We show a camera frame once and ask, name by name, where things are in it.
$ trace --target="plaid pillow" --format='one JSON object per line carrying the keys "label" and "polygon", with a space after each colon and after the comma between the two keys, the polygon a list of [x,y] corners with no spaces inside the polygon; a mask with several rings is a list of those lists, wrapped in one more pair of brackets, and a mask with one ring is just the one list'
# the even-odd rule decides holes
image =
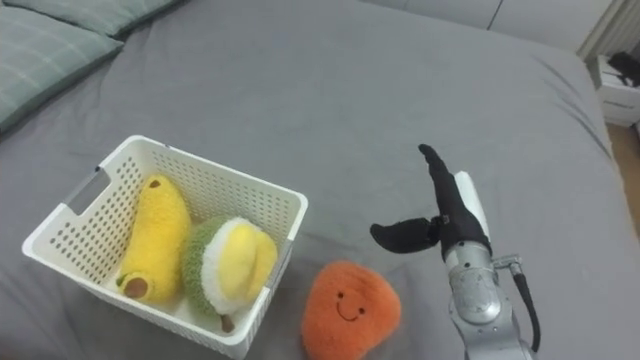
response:
{"label": "plaid pillow", "polygon": [[0,131],[68,86],[121,43],[28,10],[0,8]]}
{"label": "plaid pillow", "polygon": [[97,33],[117,36],[183,0],[3,0]]}

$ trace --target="banana plush toy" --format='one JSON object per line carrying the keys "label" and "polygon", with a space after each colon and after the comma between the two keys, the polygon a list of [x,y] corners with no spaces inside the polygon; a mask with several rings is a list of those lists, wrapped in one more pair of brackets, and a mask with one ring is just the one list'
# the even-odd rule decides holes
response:
{"label": "banana plush toy", "polygon": [[277,257],[275,243],[257,226],[239,217],[214,217],[195,227],[187,241],[187,297],[203,313],[219,315],[222,330],[231,332],[229,315],[256,299]]}
{"label": "banana plush toy", "polygon": [[180,261],[191,219],[178,188],[163,175],[150,176],[140,192],[118,289],[125,296],[163,303],[180,288]]}

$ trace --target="white nightstand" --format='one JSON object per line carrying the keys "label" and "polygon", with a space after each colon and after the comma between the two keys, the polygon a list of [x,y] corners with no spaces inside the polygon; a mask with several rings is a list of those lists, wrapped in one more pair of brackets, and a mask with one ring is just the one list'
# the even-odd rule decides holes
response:
{"label": "white nightstand", "polygon": [[608,123],[631,126],[640,121],[640,88],[625,85],[608,60],[600,55],[588,64],[602,113]]}

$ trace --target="robotic arm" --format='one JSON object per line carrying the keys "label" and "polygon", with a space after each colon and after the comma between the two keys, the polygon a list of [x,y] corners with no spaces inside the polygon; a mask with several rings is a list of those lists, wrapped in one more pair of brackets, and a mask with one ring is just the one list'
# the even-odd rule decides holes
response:
{"label": "robotic arm", "polygon": [[[484,211],[471,177],[453,176],[433,148],[420,145],[429,165],[440,215],[405,220],[390,226],[373,224],[371,235],[388,251],[406,254],[440,242],[449,273],[449,314],[465,345],[467,360],[533,360],[540,346],[540,325],[517,255],[493,259]],[[509,268],[533,325],[531,347],[509,298],[500,288],[497,270]]]}

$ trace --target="gray bed sheet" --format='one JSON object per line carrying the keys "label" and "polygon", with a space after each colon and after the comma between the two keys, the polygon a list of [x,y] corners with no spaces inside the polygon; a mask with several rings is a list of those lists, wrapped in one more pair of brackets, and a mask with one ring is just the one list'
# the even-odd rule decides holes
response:
{"label": "gray bed sheet", "polygon": [[192,0],[0,143],[0,357],[223,358],[21,255],[131,134],[308,196],[249,359],[305,358],[304,302],[337,259],[379,271],[403,302],[399,329],[368,359],[463,358],[439,250],[392,255],[368,234],[436,213],[421,142],[473,176],[495,252],[524,257],[541,359],[638,358],[640,247],[582,63],[355,0]]}

